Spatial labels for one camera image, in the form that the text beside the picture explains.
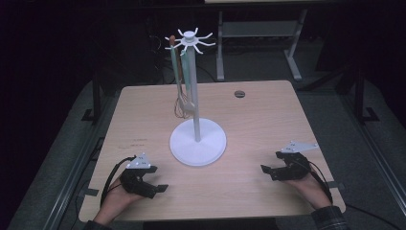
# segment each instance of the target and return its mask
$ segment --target white vertical pole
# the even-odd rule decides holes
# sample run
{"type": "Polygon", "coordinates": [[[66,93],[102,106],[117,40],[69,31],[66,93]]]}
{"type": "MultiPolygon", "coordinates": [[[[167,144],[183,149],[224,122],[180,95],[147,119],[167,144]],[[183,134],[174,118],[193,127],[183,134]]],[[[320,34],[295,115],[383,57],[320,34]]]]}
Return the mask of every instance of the white vertical pole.
{"type": "Polygon", "coordinates": [[[194,139],[200,142],[200,122],[199,122],[199,103],[197,101],[197,77],[196,77],[196,61],[194,57],[194,48],[188,46],[189,59],[189,76],[191,80],[192,103],[194,105],[193,124],[194,124],[194,139]]]}

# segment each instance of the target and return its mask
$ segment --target hand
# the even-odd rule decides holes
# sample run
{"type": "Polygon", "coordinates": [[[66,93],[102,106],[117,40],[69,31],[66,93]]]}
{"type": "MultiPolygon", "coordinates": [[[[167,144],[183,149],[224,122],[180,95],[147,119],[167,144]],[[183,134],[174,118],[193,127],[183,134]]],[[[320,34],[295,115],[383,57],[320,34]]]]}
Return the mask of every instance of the hand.
{"type": "Polygon", "coordinates": [[[304,178],[298,180],[286,180],[284,183],[296,188],[296,190],[310,203],[314,209],[321,209],[331,206],[331,202],[317,180],[308,173],[304,178]]]}
{"type": "Polygon", "coordinates": [[[105,200],[93,219],[94,222],[107,226],[116,218],[128,205],[144,198],[141,195],[129,194],[121,185],[120,177],[110,185],[105,200]]]}

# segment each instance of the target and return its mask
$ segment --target metal frame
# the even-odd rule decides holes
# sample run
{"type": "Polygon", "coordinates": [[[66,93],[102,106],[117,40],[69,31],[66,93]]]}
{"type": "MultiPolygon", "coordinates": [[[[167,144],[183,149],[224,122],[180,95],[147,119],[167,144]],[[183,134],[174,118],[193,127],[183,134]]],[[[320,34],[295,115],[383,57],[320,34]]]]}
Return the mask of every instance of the metal frame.
{"type": "Polygon", "coordinates": [[[246,36],[290,36],[293,38],[292,44],[288,50],[283,51],[286,61],[289,64],[295,81],[301,81],[302,76],[299,68],[293,58],[296,47],[301,36],[302,28],[305,23],[307,9],[302,10],[298,21],[269,21],[269,22],[223,22],[222,11],[218,15],[218,38],[217,38],[217,80],[224,81],[224,64],[222,54],[223,37],[246,37],[246,36]]]}

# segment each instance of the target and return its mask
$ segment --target wire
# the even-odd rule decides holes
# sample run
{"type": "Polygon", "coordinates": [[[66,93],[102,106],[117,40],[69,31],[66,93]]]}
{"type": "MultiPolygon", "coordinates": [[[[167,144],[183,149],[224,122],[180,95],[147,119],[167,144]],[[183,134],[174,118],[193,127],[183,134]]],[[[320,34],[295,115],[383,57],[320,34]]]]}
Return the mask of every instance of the wire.
{"type": "Polygon", "coordinates": [[[387,223],[388,225],[391,225],[394,229],[400,230],[400,228],[399,228],[398,226],[394,225],[393,223],[389,222],[388,220],[385,220],[384,218],[382,218],[382,217],[380,217],[380,216],[378,216],[378,215],[375,215],[375,214],[370,213],[370,212],[368,212],[368,211],[365,211],[365,210],[363,210],[363,209],[357,208],[357,207],[352,206],[352,205],[350,205],[350,204],[348,204],[348,203],[345,203],[345,204],[346,204],[348,207],[350,207],[351,209],[355,209],[355,210],[357,210],[357,211],[359,211],[359,212],[361,212],[361,213],[364,213],[364,214],[367,214],[367,215],[369,215],[369,216],[372,216],[372,217],[374,217],[374,218],[376,218],[376,219],[379,219],[379,220],[381,220],[381,221],[387,223]]]}
{"type": "Polygon", "coordinates": [[[320,175],[322,176],[323,180],[325,181],[326,187],[329,188],[328,184],[327,184],[327,180],[325,178],[325,176],[323,175],[322,171],[320,170],[319,167],[317,167],[316,164],[314,164],[313,162],[309,161],[308,163],[310,163],[312,166],[316,167],[317,171],[319,171],[320,175]]]}
{"type": "Polygon", "coordinates": [[[102,203],[104,202],[105,197],[107,196],[108,187],[110,186],[111,180],[113,179],[113,176],[116,173],[116,171],[119,169],[119,167],[122,165],[122,163],[124,163],[125,161],[132,161],[134,159],[135,159],[135,157],[127,157],[126,159],[123,159],[122,161],[120,161],[120,163],[116,164],[116,166],[114,166],[113,171],[110,173],[107,180],[105,181],[104,188],[101,193],[101,207],[102,207],[102,203]]]}

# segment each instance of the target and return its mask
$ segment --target white stand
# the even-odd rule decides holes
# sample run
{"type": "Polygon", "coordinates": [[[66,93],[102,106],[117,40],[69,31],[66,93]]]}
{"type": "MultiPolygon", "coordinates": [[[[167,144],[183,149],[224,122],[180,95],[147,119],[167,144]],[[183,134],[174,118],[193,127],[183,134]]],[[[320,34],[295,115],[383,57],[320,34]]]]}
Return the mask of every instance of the white stand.
{"type": "Polygon", "coordinates": [[[223,154],[227,145],[226,134],[221,126],[211,120],[199,117],[194,50],[199,54],[203,54],[198,50],[196,44],[214,45],[199,40],[208,38],[212,34],[205,37],[196,37],[197,29],[194,32],[187,31],[183,34],[180,31],[178,32],[183,38],[176,39],[175,41],[180,41],[180,43],[173,48],[182,44],[185,46],[184,51],[187,52],[188,59],[185,59],[185,61],[188,63],[189,73],[184,73],[184,77],[190,77],[191,94],[188,94],[188,97],[192,101],[192,108],[188,112],[193,115],[193,119],[183,122],[173,131],[169,140],[170,150],[176,159],[186,165],[205,166],[217,160],[223,154]]]}
{"type": "Polygon", "coordinates": [[[227,138],[217,123],[200,118],[200,142],[194,140],[193,120],[180,124],[170,136],[173,156],[185,165],[205,166],[220,158],[226,149],[227,138]]]}

